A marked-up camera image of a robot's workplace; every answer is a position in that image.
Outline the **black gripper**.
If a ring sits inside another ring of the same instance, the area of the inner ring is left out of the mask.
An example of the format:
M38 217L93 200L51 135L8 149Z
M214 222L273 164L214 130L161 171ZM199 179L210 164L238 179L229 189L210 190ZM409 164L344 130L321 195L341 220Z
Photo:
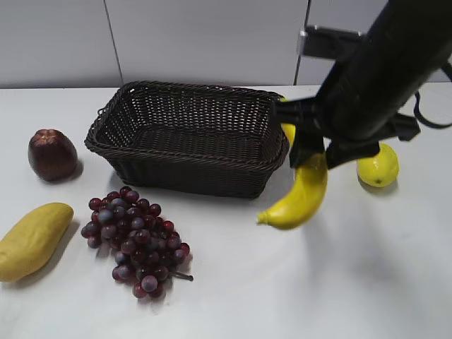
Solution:
M374 157L379 141L397 138L411 141L420 133L414 117L398 113L399 101L380 96L320 98L275 101L273 116L293 124L295 137L290 149L290 167L303 165L324 152L323 137L331 140L326 149L327 168Z

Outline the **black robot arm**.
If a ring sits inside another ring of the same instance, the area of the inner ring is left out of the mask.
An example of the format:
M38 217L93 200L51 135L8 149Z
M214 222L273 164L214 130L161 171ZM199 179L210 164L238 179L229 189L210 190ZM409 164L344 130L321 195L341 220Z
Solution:
M328 168L372 157L382 140L410 141L432 126L419 110L409 117L400 108L435 71L451 74L451 2L389 1L366 33L305 25L298 52L333 67L315 96L273 106L296 128L291 167L316 154Z

